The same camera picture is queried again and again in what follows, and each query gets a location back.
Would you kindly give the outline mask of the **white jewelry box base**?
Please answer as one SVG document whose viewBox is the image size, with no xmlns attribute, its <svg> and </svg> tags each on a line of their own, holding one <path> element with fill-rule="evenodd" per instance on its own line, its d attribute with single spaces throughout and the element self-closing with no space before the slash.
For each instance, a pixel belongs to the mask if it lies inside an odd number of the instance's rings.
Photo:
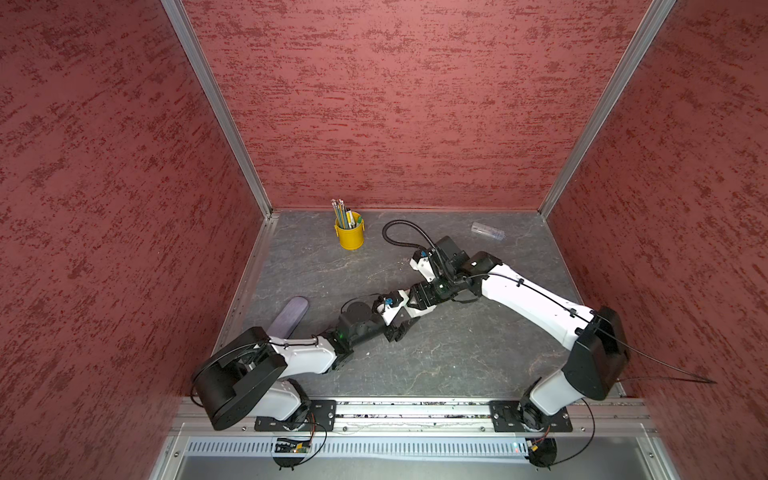
<svg viewBox="0 0 768 480">
<path fill-rule="evenodd" d="M 416 320 L 422 316 L 422 311 L 410 308 L 405 304 L 399 306 L 387 306 L 382 313 L 382 318 L 390 328 L 399 327 L 408 321 Z"/>
</svg>

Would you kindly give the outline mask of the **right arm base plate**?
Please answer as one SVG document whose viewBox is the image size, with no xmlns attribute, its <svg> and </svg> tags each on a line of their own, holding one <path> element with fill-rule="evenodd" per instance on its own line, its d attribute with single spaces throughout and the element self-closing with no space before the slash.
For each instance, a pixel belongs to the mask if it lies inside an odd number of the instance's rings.
<svg viewBox="0 0 768 480">
<path fill-rule="evenodd" d="M 565 408 L 554 415 L 542 413 L 533 404 L 523 407 L 517 400 L 492 400 L 490 419 L 497 433 L 570 433 L 573 426 Z"/>
</svg>

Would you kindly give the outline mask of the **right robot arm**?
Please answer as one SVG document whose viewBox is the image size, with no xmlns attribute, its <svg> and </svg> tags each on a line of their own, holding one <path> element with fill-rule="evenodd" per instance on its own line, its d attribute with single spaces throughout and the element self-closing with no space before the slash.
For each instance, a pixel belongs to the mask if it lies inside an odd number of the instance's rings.
<svg viewBox="0 0 768 480">
<path fill-rule="evenodd" d="M 468 256 L 444 237 L 429 248 L 414 245 L 411 267 L 424 280 L 410 288 L 407 306 L 425 312 L 462 293 L 507 307 L 549 334 L 569 352 L 560 370 L 536 380 L 518 400 L 516 418 L 543 431 L 568 405 L 603 400 L 629 363 L 619 315 L 566 300 L 525 278 L 494 255 Z"/>
</svg>

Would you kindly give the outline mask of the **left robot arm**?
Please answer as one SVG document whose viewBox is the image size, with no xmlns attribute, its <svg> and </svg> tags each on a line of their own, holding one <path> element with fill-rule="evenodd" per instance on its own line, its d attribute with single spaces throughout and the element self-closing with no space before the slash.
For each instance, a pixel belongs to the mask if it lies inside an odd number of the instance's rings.
<svg viewBox="0 0 768 480">
<path fill-rule="evenodd" d="M 214 430 L 226 430 L 247 417 L 265 417 L 298 430 L 309 423 L 311 400 L 293 379 L 324 374 L 351 358 L 354 348 L 379 336 L 400 340 L 419 310 L 402 291 L 373 304 L 345 304 L 335 327 L 310 339 L 285 339 L 251 327 L 214 353 L 192 376 L 192 398 L 199 400 Z"/>
</svg>

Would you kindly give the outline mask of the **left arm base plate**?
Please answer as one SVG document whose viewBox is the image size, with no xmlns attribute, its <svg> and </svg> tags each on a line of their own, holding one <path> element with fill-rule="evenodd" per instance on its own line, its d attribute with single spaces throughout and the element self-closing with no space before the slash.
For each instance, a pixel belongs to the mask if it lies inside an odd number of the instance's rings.
<svg viewBox="0 0 768 480">
<path fill-rule="evenodd" d="M 338 402 L 331 399 L 310 399 L 299 406 L 286 420 L 258 416 L 254 423 L 256 432 L 324 433 L 334 429 Z"/>
</svg>

